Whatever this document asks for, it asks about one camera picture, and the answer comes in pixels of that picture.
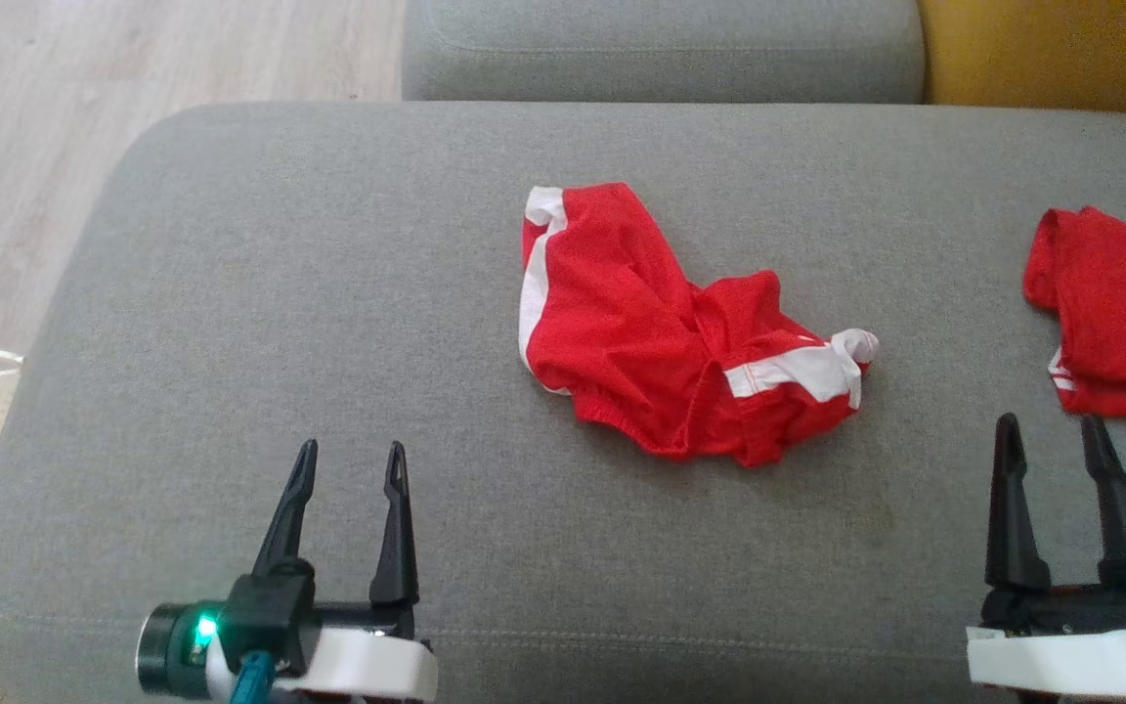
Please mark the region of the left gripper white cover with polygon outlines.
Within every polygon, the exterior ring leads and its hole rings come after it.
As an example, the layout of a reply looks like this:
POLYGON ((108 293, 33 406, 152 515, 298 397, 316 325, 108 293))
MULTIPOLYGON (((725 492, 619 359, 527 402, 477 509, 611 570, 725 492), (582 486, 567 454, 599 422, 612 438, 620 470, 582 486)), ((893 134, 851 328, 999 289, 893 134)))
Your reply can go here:
MULTIPOLYGON (((256 556, 254 576, 294 569, 305 508, 316 485, 319 444, 309 438, 287 476, 272 522, 256 556)), ((390 445, 384 494, 387 520, 370 604, 318 604, 318 647, 301 676, 278 672, 267 689, 244 690, 222 647, 223 601, 161 604, 144 621, 137 642, 140 689, 202 703, 421 703, 437 696, 439 665, 432 647, 413 638, 419 601, 410 476, 402 442, 390 445), (375 607, 406 609, 375 609, 375 607)))

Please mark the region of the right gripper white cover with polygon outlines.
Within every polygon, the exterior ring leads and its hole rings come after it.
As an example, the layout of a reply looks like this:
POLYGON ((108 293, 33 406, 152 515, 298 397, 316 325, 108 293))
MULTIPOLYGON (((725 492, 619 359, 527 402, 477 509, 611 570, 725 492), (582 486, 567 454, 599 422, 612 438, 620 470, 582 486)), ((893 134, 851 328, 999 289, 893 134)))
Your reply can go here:
POLYGON ((1024 491, 1028 463, 1018 418, 1006 412, 997 420, 989 592, 978 627, 967 629, 967 669, 974 684, 1019 699, 1126 699, 1126 469, 1102 418, 1085 416, 1080 428, 1098 494, 1100 583, 1052 587, 1024 491))

